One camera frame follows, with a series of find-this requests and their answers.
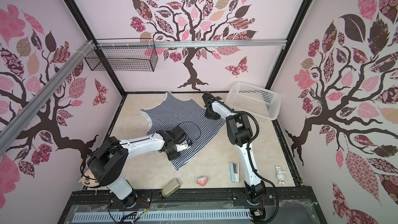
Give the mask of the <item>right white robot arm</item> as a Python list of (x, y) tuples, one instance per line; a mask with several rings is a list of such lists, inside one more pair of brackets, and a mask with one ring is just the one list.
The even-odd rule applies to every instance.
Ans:
[(205, 104), (205, 116), (208, 119), (224, 119), (227, 125), (227, 136), (239, 152), (245, 176), (245, 192), (248, 202), (256, 205), (267, 197), (266, 183), (272, 187), (273, 182), (259, 174), (252, 143), (258, 137), (260, 128), (255, 117), (245, 111), (230, 108), (219, 96), (205, 92), (202, 96)]

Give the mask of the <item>blue white striped tank top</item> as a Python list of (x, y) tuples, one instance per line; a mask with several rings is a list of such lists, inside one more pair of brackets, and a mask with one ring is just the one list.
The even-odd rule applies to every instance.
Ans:
[(170, 131), (180, 127), (188, 135), (192, 146), (181, 152), (171, 161), (176, 170), (186, 165), (216, 136), (226, 121), (209, 119), (205, 116), (206, 109), (199, 106), (193, 99), (180, 100), (171, 92), (153, 108), (143, 108), (140, 114), (148, 121), (147, 134), (156, 131)]

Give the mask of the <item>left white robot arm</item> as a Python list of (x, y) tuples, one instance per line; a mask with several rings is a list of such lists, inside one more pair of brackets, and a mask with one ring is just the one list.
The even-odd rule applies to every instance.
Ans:
[(88, 188), (106, 187), (122, 207), (132, 208), (144, 201), (138, 199), (136, 191), (121, 175), (126, 161), (152, 151), (164, 152), (173, 161), (191, 146), (192, 140), (179, 126), (132, 140), (112, 136), (82, 161), (79, 182)]

